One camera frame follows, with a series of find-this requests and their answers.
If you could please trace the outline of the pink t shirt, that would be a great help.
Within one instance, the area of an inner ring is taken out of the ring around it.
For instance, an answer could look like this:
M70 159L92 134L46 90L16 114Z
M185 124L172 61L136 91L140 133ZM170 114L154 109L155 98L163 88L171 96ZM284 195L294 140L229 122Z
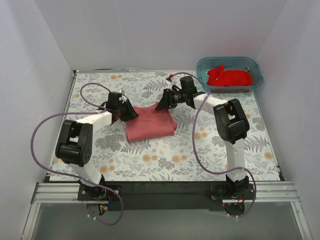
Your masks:
M178 127L168 109L156 110L158 102L148 107L133 109L138 117L125 123L129 143L172 136Z

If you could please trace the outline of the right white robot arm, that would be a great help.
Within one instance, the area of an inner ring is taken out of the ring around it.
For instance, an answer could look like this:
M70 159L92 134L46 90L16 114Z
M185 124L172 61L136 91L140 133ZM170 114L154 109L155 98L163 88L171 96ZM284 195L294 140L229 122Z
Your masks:
M192 76L180 79L180 87L171 84L164 89L156 110L176 108L178 104L204 111L214 116L218 135L224 141L227 155L227 170L222 171L225 181L209 190L216 199L243 197L249 189L249 171L245 167L244 145L250 129L249 121L238 99L221 100L203 91L198 91Z

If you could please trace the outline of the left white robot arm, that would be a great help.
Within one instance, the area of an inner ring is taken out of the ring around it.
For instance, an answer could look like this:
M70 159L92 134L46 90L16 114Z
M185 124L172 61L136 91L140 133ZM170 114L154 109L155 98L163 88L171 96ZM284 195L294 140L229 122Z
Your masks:
M65 120L62 124L55 156L69 165L79 177L84 191L95 200L106 196L105 179L91 161L93 135L118 120L127 122L139 115L130 100L121 92L110 92L94 114L78 120Z

